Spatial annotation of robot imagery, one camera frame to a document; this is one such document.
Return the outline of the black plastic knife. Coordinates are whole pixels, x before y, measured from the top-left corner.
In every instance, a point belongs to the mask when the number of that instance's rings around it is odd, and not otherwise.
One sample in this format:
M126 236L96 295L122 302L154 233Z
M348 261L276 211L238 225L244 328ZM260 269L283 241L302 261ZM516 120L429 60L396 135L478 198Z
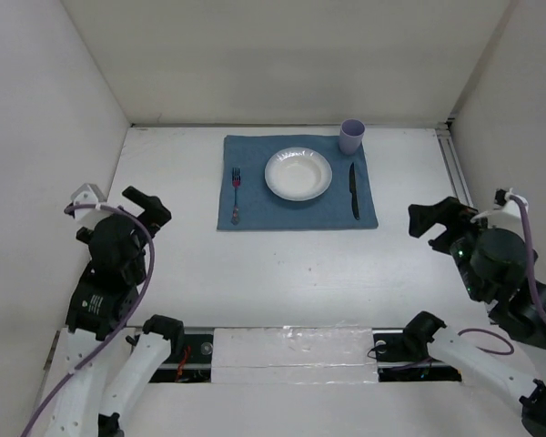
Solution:
M360 220L356 170L354 163L351 163L349 167L349 193L351 195L351 210L353 217L355 220Z

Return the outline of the blue cloth napkin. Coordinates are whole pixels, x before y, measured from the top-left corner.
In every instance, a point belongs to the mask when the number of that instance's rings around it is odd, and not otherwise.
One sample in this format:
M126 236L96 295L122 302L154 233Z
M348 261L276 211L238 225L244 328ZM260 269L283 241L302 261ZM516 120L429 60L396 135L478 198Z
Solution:
M223 176L219 196L217 229L221 231L342 230L376 229L379 226L372 198L363 147L351 156L339 150L336 136L233 136L223 143ZM268 160L289 147L319 152L331 165L329 188L319 197L304 202L279 198L268 188L264 170ZM360 220L355 220L349 193L349 167L355 164ZM239 223L231 216L234 194L232 168L241 172L238 189Z

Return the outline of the lavender plastic cup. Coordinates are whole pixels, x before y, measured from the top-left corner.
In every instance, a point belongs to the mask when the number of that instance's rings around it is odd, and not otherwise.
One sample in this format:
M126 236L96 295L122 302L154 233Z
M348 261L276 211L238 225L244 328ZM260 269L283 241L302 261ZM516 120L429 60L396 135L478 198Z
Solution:
M366 128L357 119L347 119L342 122L339 131L339 149L345 155L353 155L362 144Z

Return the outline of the white blue-rimmed plate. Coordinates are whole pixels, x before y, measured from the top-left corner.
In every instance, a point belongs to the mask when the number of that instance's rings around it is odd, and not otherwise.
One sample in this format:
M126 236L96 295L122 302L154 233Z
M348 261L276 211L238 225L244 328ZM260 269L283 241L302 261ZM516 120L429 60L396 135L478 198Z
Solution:
M268 160L264 177L268 188L279 198L304 202L321 196L329 188L333 172L319 152L289 147Z

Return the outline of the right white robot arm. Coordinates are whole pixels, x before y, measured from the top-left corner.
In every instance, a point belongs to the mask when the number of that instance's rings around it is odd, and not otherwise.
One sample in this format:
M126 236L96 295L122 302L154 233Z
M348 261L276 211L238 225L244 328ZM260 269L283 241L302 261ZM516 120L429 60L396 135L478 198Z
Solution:
M501 399L521 418L531 436L546 436L546 284L535 277L529 204L509 190L496 192L493 213L513 213L521 235L489 226L479 212L447 197L431 205L412 204L409 234L419 238L435 225L445 229L430 247L453 258L471 300L488 305L488 317L534 365L535 376L479 348L435 315L422 311L402 331L402 347L415 360L441 361Z

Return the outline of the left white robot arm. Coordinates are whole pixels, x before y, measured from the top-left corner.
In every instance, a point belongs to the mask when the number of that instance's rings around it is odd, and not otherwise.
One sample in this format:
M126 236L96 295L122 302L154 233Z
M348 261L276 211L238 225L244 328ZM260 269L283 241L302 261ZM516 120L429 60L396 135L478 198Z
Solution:
M108 205L95 184L71 196L65 213L81 223L76 239L90 260L66 314L66 375L49 399L55 401L48 436L121 436L123 422L154 373L185 350L180 320L154 315L117 376L110 381L112 348L149 288L156 263L154 236L171 219L156 196L128 187L123 197L140 207L135 216Z

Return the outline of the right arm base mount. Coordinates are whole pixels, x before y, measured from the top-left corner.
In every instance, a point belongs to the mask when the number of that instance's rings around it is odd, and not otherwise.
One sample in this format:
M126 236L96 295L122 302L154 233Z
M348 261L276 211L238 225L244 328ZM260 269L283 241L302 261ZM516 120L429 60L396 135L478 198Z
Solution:
M402 329L377 329L367 357L377 364L379 382L461 382L448 364L414 355L403 343Z

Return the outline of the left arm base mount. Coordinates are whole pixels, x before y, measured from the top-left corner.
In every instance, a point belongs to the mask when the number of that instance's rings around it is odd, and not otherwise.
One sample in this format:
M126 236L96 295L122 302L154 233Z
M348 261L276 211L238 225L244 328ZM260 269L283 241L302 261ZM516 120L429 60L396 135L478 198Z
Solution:
M144 333L167 334L170 339L177 335L178 349L159 365L150 383L205 383L210 382L214 351L214 330L209 328L185 328L180 320L154 316L143 327L125 336L131 352Z

